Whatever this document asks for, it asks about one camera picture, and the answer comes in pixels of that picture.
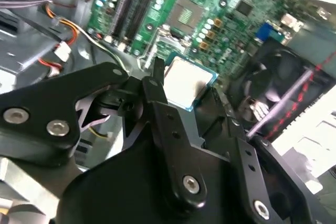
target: silver screw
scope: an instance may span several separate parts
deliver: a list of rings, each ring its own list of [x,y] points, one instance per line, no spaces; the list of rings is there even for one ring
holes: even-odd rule
[[[21,108],[11,108],[5,111],[4,119],[7,123],[21,124],[29,119],[29,114]]]
[[[267,207],[259,200],[254,201],[254,208],[256,209],[257,213],[263,217],[265,220],[269,220],[269,211]]]
[[[146,28],[147,28],[149,31],[153,30],[153,26],[152,26],[151,24],[147,24],[147,25],[146,25]]]
[[[219,4],[220,4],[221,7],[225,7],[226,6],[226,2],[224,0],[221,0]]]
[[[232,122],[233,122],[233,124],[234,124],[235,126],[239,126],[239,123],[238,123],[238,121],[237,121],[236,119],[232,119]]]
[[[52,136],[65,136],[69,133],[70,128],[66,121],[53,120],[47,124],[47,131]]]
[[[156,82],[156,81],[154,81],[154,80],[150,80],[149,82],[150,82],[152,85],[157,86],[157,82]]]
[[[265,139],[261,138],[260,141],[264,146],[268,146],[268,143],[266,142]]]
[[[88,34],[93,34],[94,30],[92,28],[88,28]]]
[[[115,73],[117,76],[122,75],[122,72],[119,69],[114,69],[113,73]]]
[[[185,189],[187,189],[189,191],[189,193],[191,194],[197,194],[199,192],[199,184],[197,182],[197,180],[192,177],[192,176],[184,176],[183,178],[183,185],[185,187]]]

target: chip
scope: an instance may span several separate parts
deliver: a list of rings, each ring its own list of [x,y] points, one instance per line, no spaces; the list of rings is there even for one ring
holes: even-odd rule
[[[206,35],[209,39],[213,39],[215,37],[215,33],[213,31],[209,31]]]
[[[253,7],[244,1],[240,1],[240,3],[236,7],[236,11],[240,12],[245,16],[248,16],[251,13],[252,9]]]
[[[204,49],[204,50],[207,50],[209,48],[209,45],[205,42],[202,42],[202,43],[200,43],[200,48]]]
[[[214,24],[215,24],[215,26],[217,26],[217,27],[220,27],[221,25],[222,25],[222,21],[220,20],[220,19],[218,19],[218,18],[216,18],[215,20],[214,20]]]
[[[168,24],[185,35],[191,35],[201,21],[204,8],[191,0],[177,0],[171,11]]]

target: ram slot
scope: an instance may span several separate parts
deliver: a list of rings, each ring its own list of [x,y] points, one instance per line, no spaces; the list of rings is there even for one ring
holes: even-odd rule
[[[134,13],[133,17],[131,18],[131,22],[128,26],[128,30],[126,32],[126,37],[128,41],[133,41],[139,27],[143,21],[143,18],[145,14],[147,13],[149,4],[151,3],[151,0],[140,0],[137,7],[136,12]]]
[[[124,26],[125,20],[128,16],[128,12],[131,8],[132,2],[133,0],[119,0],[116,14],[111,24],[109,34],[112,34],[115,37],[118,37],[120,35],[120,32]]]

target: black fan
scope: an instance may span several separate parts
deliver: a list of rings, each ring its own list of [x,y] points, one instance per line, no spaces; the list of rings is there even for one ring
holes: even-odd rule
[[[260,121],[268,113],[269,108],[300,78],[305,69],[313,67],[288,47],[274,39],[268,39],[252,57],[244,74],[231,81],[226,92],[244,128],[248,130]],[[318,81],[312,83],[310,91],[300,104],[302,111],[325,90],[326,83],[330,83],[331,78],[326,76],[321,72],[316,77]],[[279,116],[263,127],[262,134],[267,134],[275,122],[290,110],[292,104],[297,101],[299,92],[300,90],[287,102]]]

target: motherboard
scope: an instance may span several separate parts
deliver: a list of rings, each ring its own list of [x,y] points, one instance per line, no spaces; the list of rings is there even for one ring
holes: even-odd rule
[[[285,14],[312,16],[301,0],[95,0],[88,29],[124,44],[146,69],[176,51],[235,77],[268,36],[281,42],[293,33],[283,29]]]

